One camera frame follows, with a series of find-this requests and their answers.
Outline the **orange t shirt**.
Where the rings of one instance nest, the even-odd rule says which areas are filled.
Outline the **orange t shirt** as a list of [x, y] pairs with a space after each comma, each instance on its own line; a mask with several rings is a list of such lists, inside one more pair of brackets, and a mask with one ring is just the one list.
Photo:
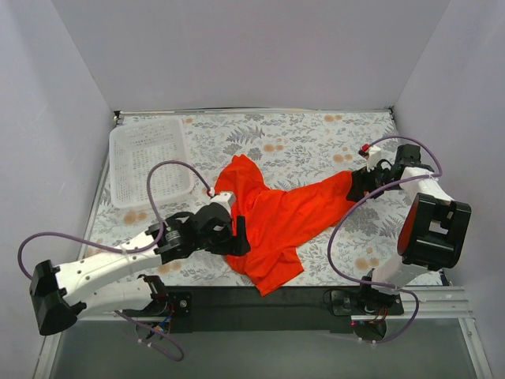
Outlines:
[[228, 265], [250, 278], [266, 296], [304, 269], [297, 248], [332, 227], [351, 209], [352, 172], [340, 171], [321, 182], [289, 191], [270, 189], [247, 156], [234, 156], [219, 174], [218, 192], [232, 192], [232, 217], [245, 217], [251, 250], [226, 256]]

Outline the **white plastic laundry basket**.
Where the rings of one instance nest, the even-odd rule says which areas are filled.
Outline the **white plastic laundry basket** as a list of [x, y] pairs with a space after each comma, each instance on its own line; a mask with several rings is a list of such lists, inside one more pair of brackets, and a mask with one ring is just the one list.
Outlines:
[[[109, 136], [112, 205], [120, 209], [148, 208], [148, 173], [167, 160], [190, 161], [180, 118], [152, 118], [114, 128]], [[151, 177], [151, 195], [157, 205], [189, 194], [193, 186], [191, 170], [178, 164], [160, 167]]]

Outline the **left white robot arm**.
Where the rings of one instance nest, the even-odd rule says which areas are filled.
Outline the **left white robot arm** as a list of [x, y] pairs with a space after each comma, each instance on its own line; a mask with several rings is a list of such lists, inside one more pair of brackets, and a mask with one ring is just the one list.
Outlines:
[[127, 310], [144, 316], [175, 312], [188, 315], [181, 296], [166, 289], [158, 276], [145, 270], [186, 259], [196, 251], [242, 257], [250, 250], [244, 216], [233, 217], [225, 206], [210, 203], [197, 213], [179, 212], [154, 224], [128, 242], [152, 243], [140, 253], [99, 253], [55, 266], [35, 267], [29, 294], [39, 334], [63, 332], [86, 316]]

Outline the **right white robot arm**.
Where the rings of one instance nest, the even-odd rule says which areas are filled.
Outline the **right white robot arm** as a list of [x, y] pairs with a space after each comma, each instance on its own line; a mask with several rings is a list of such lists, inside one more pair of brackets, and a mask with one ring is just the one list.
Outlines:
[[376, 197], [381, 186], [403, 190], [412, 201], [398, 235], [396, 254], [366, 276], [342, 300], [344, 313], [377, 315], [400, 302], [399, 291], [418, 276], [453, 268], [461, 256], [471, 207], [450, 197], [437, 182], [434, 169], [421, 161], [414, 144], [398, 146], [393, 163], [380, 148], [364, 145], [359, 154], [366, 167], [353, 173], [357, 187]]

